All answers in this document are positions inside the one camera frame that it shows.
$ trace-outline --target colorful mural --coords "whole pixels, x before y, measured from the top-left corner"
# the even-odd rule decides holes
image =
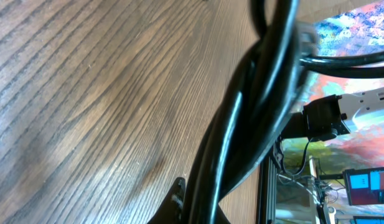
[[[315,26],[321,39],[319,55],[349,56],[380,52],[384,50],[384,1],[334,16]],[[301,104],[332,94],[355,93],[383,86],[384,79],[353,80],[316,74],[312,76]],[[306,139],[285,141],[288,167],[299,166],[306,142]],[[384,123],[331,141],[312,143],[309,145],[309,154],[320,158],[321,167],[326,173],[384,166]],[[288,187],[291,186],[280,186],[280,201],[290,198],[289,190],[287,196],[282,193]],[[333,184],[333,188],[339,187],[337,182]],[[345,190],[338,193],[338,199],[332,205],[345,213],[384,215],[384,205],[350,207]],[[287,201],[291,202],[301,203],[300,199]]]

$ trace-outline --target wooden surface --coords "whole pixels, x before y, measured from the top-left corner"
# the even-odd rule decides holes
[[[146,223],[187,178],[247,1],[0,0],[0,223]],[[253,223],[255,172],[222,203]]]

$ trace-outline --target white cable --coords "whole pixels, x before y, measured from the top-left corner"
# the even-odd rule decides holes
[[[285,175],[278,174],[278,176],[279,176],[279,177],[282,177],[282,178],[284,178],[284,179],[291,180],[291,181],[293,181],[294,183],[300,185],[302,188],[304,188],[306,191],[308,191],[308,193],[310,193],[310,194],[313,196],[314,201],[315,201],[316,204],[318,204],[318,205],[321,204],[321,203],[317,200],[316,195],[314,195],[308,188],[306,188],[305,186],[303,186],[300,182],[295,181],[295,180],[293,180],[293,179],[291,179],[291,178],[289,178],[289,177],[286,177]]]

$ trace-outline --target monitor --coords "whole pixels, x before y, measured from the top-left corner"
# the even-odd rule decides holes
[[[384,224],[384,217],[354,216],[355,224]]]
[[[384,167],[350,169],[343,175],[350,205],[384,204]]]

